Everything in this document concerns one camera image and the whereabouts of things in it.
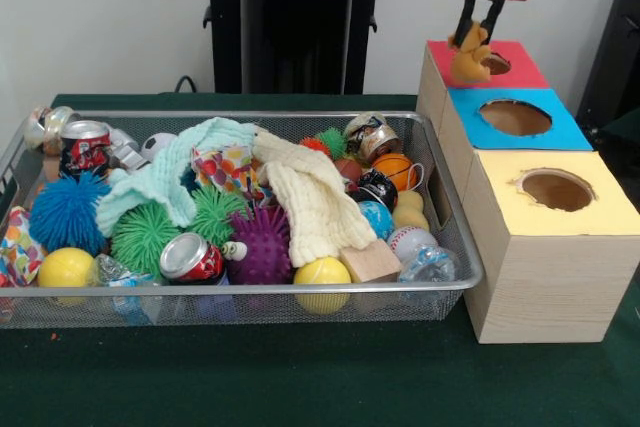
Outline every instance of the red soda can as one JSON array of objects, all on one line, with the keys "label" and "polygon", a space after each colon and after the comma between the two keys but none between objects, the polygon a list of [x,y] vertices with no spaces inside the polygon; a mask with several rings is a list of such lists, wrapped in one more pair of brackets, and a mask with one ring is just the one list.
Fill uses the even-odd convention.
[{"label": "red soda can", "polygon": [[104,177],[109,168],[109,128],[102,122],[69,122],[60,133],[64,150],[60,157],[60,175],[78,178],[82,172]]},{"label": "red soda can", "polygon": [[222,254],[198,234],[181,234],[162,251],[160,272],[176,283],[218,284],[224,276]]}]

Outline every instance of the green tablecloth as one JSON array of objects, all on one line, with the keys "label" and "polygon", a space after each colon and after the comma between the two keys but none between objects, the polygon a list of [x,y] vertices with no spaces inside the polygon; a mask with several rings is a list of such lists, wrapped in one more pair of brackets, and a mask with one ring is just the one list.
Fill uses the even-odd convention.
[{"label": "green tablecloth", "polygon": [[[102,99],[56,104],[256,108],[248,97]],[[258,99],[263,110],[415,105]],[[478,345],[463,302],[435,323],[0,331],[0,425],[640,425],[639,311],[634,283],[606,340],[586,345]]]}]

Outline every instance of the cardboard top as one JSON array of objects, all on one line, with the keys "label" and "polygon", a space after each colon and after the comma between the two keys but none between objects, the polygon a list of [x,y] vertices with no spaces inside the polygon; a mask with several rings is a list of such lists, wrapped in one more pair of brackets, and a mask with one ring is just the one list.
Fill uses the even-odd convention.
[{"label": "cardboard top", "polygon": [[[640,235],[640,214],[596,152],[478,151],[478,157],[512,235]],[[523,190],[522,179],[532,171],[577,176],[595,198],[574,212],[547,207]],[[547,192],[563,194],[559,185]],[[565,193],[575,201],[575,192]]]},{"label": "cardboard top", "polygon": [[431,55],[436,63],[442,80],[447,87],[464,89],[512,88],[512,89],[547,89],[549,83],[538,70],[535,62],[520,42],[497,40],[489,45],[511,62],[511,71],[502,75],[494,75],[491,82],[480,84],[463,84],[451,77],[451,62],[455,51],[449,48],[446,41],[430,40],[428,42]]},{"label": "cardboard top", "polygon": [[[593,150],[571,113],[551,89],[449,89],[449,94],[469,142],[477,149]],[[538,115],[546,114],[550,118],[551,127],[534,135],[513,135],[498,130],[480,109],[501,99],[534,106],[543,112]]]}]

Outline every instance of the green spiky ball toy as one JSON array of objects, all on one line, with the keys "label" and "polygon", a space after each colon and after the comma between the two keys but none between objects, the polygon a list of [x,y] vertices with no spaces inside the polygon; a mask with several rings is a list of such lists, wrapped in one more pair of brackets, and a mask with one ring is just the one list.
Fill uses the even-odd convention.
[{"label": "green spiky ball toy", "polygon": [[322,141],[324,145],[329,147],[331,157],[334,160],[341,159],[347,151],[347,141],[345,140],[342,132],[335,127],[330,127],[324,132],[320,132],[316,135],[316,139]]},{"label": "green spiky ball toy", "polygon": [[212,185],[205,185],[191,195],[198,213],[187,230],[200,234],[216,247],[222,247],[233,233],[229,215],[238,212],[246,218],[246,204],[239,197],[222,193]]},{"label": "green spiky ball toy", "polygon": [[142,204],[124,214],[113,229],[111,254],[136,274],[160,277],[160,255],[180,234],[166,209],[157,202]]}]

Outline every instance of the wire mesh basket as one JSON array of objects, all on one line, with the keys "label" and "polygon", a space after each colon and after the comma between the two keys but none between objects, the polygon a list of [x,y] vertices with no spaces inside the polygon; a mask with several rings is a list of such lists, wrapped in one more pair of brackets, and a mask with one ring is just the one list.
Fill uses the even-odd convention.
[{"label": "wire mesh basket", "polygon": [[[358,112],[216,112],[253,122],[298,142],[328,127],[343,129]],[[268,324],[442,320],[465,289],[475,286],[483,267],[431,123],[410,112],[383,112],[403,141],[404,152],[425,167],[418,191],[425,215],[441,246],[461,262],[451,282],[347,285],[162,286],[0,289],[0,328],[118,327],[127,325]],[[207,112],[84,111],[84,118],[108,122],[138,142],[157,132],[179,133],[211,116]],[[15,205],[29,205],[44,181],[42,154],[25,149],[22,129],[0,159],[0,234]],[[304,308],[335,305],[328,315]]]}]

